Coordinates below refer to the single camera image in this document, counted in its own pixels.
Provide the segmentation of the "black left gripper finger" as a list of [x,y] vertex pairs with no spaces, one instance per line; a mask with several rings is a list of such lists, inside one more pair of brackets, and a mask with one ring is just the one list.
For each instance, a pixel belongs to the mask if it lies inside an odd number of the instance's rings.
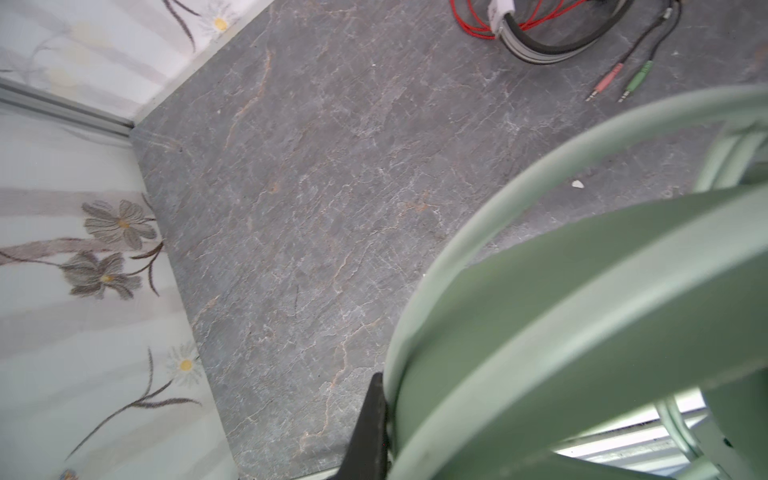
[[386,415],[383,373],[377,372],[371,378],[347,452],[334,479],[383,480],[386,478],[388,464]]

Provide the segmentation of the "white black headphones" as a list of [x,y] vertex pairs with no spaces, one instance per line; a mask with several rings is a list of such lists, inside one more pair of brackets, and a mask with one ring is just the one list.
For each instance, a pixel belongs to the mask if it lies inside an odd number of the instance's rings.
[[492,1],[491,33],[517,59],[552,65],[584,52],[629,12],[631,1]]

